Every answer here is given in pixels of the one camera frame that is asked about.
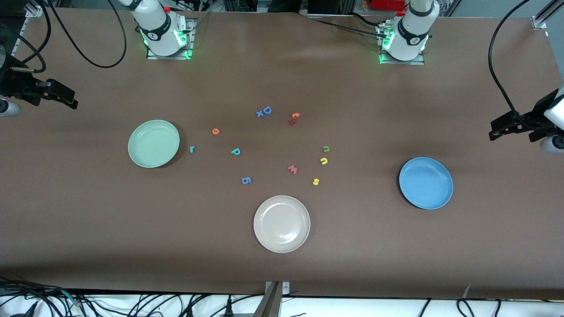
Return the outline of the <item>blue plate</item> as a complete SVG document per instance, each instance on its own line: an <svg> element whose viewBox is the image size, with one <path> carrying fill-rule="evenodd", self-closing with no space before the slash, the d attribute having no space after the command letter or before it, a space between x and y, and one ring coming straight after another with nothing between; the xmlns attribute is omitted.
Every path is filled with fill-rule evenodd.
<svg viewBox="0 0 564 317"><path fill-rule="evenodd" d="M399 171L398 183L407 201L423 210L436 210L451 200L453 177L439 161L415 157Z"/></svg>

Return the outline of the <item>pale green plate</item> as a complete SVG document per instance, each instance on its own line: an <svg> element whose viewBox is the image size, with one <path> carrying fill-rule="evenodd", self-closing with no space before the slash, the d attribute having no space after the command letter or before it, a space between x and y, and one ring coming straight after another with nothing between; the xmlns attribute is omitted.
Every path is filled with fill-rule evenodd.
<svg viewBox="0 0 564 317"><path fill-rule="evenodd" d="M175 125L165 120L150 120L131 133L127 152L136 165L152 169L172 160L180 145L181 136Z"/></svg>

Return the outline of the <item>brown table cover mat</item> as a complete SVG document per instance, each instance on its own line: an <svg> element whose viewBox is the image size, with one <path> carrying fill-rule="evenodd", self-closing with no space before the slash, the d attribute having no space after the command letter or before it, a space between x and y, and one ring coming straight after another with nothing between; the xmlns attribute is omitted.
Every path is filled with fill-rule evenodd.
<svg viewBox="0 0 564 317"><path fill-rule="evenodd" d="M439 19L425 64L401 66L379 64L369 36L298 14L213 13L192 59L147 60L121 17L128 50L109 70L53 25L39 78L73 89L76 110L44 100L0 118L0 275L242 294L286 280L298 296L457 298L471 284L474 298L564 299L564 155L526 134L488 139L508 111L487 66L497 19ZM127 152L150 120L181 136L152 169ZM399 171L415 157L450 172L445 206L403 196ZM284 254L252 226L279 195L312 223Z"/></svg>

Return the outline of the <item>red box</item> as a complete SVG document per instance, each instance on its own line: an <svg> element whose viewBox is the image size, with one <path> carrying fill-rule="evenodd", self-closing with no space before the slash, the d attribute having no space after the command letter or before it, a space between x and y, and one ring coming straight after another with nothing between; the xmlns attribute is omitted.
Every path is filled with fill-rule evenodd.
<svg viewBox="0 0 564 317"><path fill-rule="evenodd" d="M371 0L370 8L377 11L401 11L407 0Z"/></svg>

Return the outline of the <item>beige plate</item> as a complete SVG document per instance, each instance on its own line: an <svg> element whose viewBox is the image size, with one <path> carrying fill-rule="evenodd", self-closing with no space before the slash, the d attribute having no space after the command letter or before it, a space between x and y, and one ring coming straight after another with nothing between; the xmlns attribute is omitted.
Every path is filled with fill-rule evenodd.
<svg viewBox="0 0 564 317"><path fill-rule="evenodd" d="M252 221L256 239L266 250L284 254L298 250L308 239L311 219L307 208L292 196L273 196L257 208Z"/></svg>

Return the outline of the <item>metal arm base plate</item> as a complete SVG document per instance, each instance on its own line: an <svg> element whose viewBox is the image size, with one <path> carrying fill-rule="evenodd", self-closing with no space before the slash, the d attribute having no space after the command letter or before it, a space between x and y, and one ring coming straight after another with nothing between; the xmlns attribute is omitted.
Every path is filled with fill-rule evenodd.
<svg viewBox="0 0 564 317"><path fill-rule="evenodd" d="M186 19L185 16L169 12L169 28L166 31L143 30L143 38L147 46L148 59L163 60L189 60L196 37L195 19Z"/></svg>
<svg viewBox="0 0 564 317"><path fill-rule="evenodd" d="M429 39L428 35L422 39L415 37L405 40L401 34L395 32L395 25L391 20L379 24L375 30L380 36L378 39L379 63L411 66L425 64L423 50Z"/></svg>

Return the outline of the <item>small metal bracket plate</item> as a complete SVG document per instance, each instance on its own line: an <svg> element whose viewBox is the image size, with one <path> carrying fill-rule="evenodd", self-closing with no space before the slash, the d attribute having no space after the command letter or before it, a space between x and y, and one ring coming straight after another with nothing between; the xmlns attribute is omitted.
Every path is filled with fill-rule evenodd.
<svg viewBox="0 0 564 317"><path fill-rule="evenodd" d="M265 293L268 291L270 285L273 283L273 281L266 281L265 283ZM290 294L290 281L280 281L280 284L282 285L282 295L289 295Z"/></svg>

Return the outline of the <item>aluminium profile post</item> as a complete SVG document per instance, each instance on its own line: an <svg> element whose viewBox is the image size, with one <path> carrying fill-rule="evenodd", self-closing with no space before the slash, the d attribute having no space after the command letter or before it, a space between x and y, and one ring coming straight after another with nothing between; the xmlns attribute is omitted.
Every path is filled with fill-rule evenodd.
<svg viewBox="0 0 564 317"><path fill-rule="evenodd" d="M268 282L265 294L252 317L279 317L284 289L283 281Z"/></svg>

